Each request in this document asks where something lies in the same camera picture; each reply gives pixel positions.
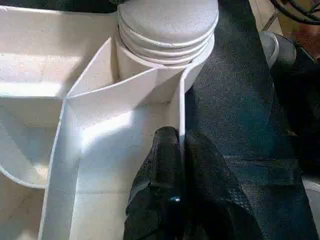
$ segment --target tray compartment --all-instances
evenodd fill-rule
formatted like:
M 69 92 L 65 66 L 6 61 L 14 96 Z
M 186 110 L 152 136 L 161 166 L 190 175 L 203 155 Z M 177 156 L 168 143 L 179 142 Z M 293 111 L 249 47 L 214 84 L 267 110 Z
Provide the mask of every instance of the tray compartment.
M 116 15 L 0 6 L 0 95 L 64 97 L 117 29 Z
M 30 188 L 45 188 L 59 123 L 60 98 L 0 97 L 0 171 Z
M 122 239 L 132 181 L 155 131 L 173 126 L 183 142 L 181 74 L 150 69 L 65 101 L 41 239 Z

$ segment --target beige floor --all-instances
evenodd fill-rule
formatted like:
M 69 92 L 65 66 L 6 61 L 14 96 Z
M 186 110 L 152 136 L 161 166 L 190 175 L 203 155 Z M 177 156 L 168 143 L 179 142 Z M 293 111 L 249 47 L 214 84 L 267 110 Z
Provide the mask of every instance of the beige floor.
M 249 0 L 249 2 L 255 17 L 256 28 L 260 32 L 274 13 L 275 8 L 269 0 Z M 283 35 L 278 18 L 274 20 L 268 31 Z

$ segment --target stacked round lids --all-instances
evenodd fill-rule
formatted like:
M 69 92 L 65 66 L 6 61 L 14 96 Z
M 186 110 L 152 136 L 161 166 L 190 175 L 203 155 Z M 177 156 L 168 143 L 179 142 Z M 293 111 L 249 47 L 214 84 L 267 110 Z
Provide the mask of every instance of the stacked round lids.
M 217 0 L 130 0 L 118 6 L 119 33 L 140 58 L 163 65 L 185 64 L 214 37 Z

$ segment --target round lid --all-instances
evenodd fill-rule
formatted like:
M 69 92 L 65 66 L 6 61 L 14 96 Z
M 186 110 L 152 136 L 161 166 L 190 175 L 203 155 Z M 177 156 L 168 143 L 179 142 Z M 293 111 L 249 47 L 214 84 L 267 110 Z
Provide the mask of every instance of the round lid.
M 272 32 L 262 31 L 259 36 L 266 61 L 269 68 L 271 68 L 279 54 L 279 42 Z
M 185 43 L 210 32 L 218 18 L 217 0 L 130 0 L 118 6 L 137 34 L 163 43 Z

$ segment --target black cable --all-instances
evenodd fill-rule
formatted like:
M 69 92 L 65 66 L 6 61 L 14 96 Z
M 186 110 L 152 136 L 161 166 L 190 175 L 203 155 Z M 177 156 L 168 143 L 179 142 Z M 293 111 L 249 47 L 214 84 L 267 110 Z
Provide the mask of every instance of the black cable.
M 302 19 L 300 17 L 297 17 L 296 15 L 292 14 L 291 12 L 287 11 L 283 6 L 281 6 L 277 0 L 270 0 L 270 2 L 274 5 L 275 8 L 277 8 L 282 14 L 287 16 L 288 18 L 291 18 L 292 20 L 295 20 L 296 22 L 302 23 L 302 24 L 308 24 L 308 25 L 320 25 L 320 21 L 313 21 L 309 19 Z
M 288 0 L 291 6 L 297 10 L 299 13 L 303 14 L 304 16 L 308 17 L 309 19 L 320 21 L 320 17 L 317 17 L 309 12 L 306 12 L 299 4 L 296 3 L 295 0 Z
M 316 9 L 317 7 L 320 6 L 320 2 L 318 2 L 317 4 L 313 5 L 313 7 L 310 9 L 309 13 L 316 13 L 319 12 L 320 9 Z

